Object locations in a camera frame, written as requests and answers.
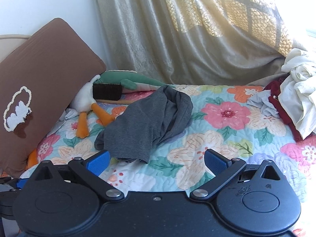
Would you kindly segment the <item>dark grey shirt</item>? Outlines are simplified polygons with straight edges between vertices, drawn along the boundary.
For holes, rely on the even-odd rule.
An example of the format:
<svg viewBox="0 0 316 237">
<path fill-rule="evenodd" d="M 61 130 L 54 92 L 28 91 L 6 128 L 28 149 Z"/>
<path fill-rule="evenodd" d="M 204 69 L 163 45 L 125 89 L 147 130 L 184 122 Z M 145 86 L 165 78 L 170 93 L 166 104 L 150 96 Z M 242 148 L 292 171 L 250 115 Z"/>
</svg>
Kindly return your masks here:
<svg viewBox="0 0 316 237">
<path fill-rule="evenodd" d="M 98 134 L 94 147 L 121 161 L 148 163 L 153 148 L 185 130 L 192 110 L 189 95 L 170 86 L 160 87 L 130 104 Z"/>
</svg>

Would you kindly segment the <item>green plush toy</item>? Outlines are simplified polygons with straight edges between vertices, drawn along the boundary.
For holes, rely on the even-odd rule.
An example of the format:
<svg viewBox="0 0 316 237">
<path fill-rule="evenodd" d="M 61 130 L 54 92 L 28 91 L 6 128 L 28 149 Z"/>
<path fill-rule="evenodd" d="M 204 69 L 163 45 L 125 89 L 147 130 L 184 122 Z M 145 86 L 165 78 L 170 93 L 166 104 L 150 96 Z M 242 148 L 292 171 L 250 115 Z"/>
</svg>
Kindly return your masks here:
<svg viewBox="0 0 316 237">
<path fill-rule="evenodd" d="M 117 84 L 123 87 L 123 93 L 156 91 L 166 84 L 135 71 L 111 70 L 100 75 L 96 84 Z"/>
</svg>

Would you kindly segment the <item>brown embroidered pillow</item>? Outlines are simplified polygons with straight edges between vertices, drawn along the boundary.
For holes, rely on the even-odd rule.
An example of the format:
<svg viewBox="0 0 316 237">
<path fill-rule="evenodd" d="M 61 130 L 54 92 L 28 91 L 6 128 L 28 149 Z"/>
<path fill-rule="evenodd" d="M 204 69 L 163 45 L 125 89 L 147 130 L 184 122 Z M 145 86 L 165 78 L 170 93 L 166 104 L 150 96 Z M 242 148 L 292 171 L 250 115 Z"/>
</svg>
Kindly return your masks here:
<svg viewBox="0 0 316 237">
<path fill-rule="evenodd" d="M 1 62 L 1 169 L 20 176 L 29 154 L 53 128 L 80 88 L 105 63 L 60 18 Z"/>
</svg>

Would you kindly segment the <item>black bristle wooden brush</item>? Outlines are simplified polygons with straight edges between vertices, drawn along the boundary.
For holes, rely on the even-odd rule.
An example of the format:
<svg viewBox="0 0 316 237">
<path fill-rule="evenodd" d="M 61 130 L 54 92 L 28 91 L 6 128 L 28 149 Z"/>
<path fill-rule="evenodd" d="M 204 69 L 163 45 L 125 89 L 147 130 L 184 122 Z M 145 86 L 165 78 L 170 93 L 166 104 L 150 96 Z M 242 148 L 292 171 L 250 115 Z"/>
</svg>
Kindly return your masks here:
<svg viewBox="0 0 316 237">
<path fill-rule="evenodd" d="M 97 102 L 129 105 L 131 100 L 121 99 L 123 87 L 119 84 L 94 84 L 93 98 Z"/>
</svg>

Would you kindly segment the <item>beige patterned curtain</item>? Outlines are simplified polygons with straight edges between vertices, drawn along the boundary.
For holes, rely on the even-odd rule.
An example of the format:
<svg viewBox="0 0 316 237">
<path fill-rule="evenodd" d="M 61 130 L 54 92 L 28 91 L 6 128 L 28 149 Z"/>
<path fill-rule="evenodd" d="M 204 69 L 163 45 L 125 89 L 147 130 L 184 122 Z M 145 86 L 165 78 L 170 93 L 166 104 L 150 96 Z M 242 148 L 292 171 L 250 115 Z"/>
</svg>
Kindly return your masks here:
<svg viewBox="0 0 316 237">
<path fill-rule="evenodd" d="M 97 0 L 107 67 L 167 84 L 245 85 L 315 53 L 315 0 Z"/>
</svg>

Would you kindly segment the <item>white duck plush toy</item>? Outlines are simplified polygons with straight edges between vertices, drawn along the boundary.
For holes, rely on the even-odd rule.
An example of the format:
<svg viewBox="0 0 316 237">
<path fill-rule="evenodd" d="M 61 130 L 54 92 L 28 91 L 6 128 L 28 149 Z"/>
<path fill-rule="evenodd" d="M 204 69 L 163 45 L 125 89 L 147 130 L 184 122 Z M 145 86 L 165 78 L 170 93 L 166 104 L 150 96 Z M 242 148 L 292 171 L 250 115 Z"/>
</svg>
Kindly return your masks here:
<svg viewBox="0 0 316 237">
<path fill-rule="evenodd" d="M 89 136 L 87 113 L 91 110 L 98 116 L 103 126 L 109 125 L 115 117 L 104 111 L 93 98 L 93 84 L 100 79 L 97 74 L 89 82 L 85 83 L 70 103 L 70 108 L 79 113 L 76 137 L 84 139 Z"/>
</svg>

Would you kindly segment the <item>floral quilted bedspread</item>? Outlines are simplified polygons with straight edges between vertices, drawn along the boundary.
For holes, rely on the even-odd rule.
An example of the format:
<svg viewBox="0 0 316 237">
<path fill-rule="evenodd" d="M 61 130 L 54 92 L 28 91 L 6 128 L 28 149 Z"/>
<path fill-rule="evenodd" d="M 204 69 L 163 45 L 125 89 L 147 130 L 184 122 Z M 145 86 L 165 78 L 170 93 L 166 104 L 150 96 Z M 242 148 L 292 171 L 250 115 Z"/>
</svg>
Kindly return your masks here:
<svg viewBox="0 0 316 237">
<path fill-rule="evenodd" d="M 299 200 L 302 213 L 293 225 L 295 236 L 315 236 L 315 135 L 296 142 L 289 126 L 281 119 L 265 116 L 246 105 L 250 96 L 262 90 L 255 86 L 185 86 L 176 88 L 190 96 L 192 118 L 180 134 L 160 143 L 151 151 L 148 164 L 112 159 L 110 167 L 100 177 L 124 194 L 128 191 L 175 192 L 188 194 L 208 182 L 214 174 L 204 163 L 207 149 L 224 157 L 238 157 L 249 164 L 274 161 L 285 175 Z M 70 116 L 64 125 L 45 137 L 36 148 L 38 162 L 48 159 L 54 164 L 67 164 L 75 156 L 84 159 L 96 153 L 93 142 L 103 130 L 94 113 L 88 115 L 90 136 L 75 137 L 78 117 Z M 195 223 L 180 223 L 180 230 L 168 225 L 150 229 L 154 223 L 138 220 L 132 229 L 132 215 L 123 215 L 108 223 L 100 236 L 204 236 L 207 223 L 202 209 L 194 212 Z"/>
</svg>

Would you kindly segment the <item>light grey garment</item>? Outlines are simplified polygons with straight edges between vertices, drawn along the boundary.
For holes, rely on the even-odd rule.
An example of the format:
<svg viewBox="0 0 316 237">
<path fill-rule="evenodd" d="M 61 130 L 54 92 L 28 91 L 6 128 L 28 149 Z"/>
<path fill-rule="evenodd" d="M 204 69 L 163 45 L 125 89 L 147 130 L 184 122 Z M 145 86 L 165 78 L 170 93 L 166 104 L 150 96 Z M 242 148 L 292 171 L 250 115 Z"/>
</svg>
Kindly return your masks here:
<svg viewBox="0 0 316 237">
<path fill-rule="evenodd" d="M 270 90 L 263 90 L 249 97 L 246 104 L 258 108 L 264 116 L 279 118 L 277 109 L 269 101 L 270 96 Z"/>
</svg>

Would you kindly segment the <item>cream white garment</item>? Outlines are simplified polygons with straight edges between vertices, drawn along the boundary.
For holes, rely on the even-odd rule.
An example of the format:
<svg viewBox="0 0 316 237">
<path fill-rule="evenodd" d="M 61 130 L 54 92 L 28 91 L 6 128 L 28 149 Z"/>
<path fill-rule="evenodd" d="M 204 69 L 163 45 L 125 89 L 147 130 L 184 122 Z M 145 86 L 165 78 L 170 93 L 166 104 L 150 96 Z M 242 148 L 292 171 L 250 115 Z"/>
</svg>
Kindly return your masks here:
<svg viewBox="0 0 316 237">
<path fill-rule="evenodd" d="M 292 49 L 281 71 L 289 76 L 280 85 L 278 100 L 300 136 L 315 133 L 315 56 Z"/>
</svg>

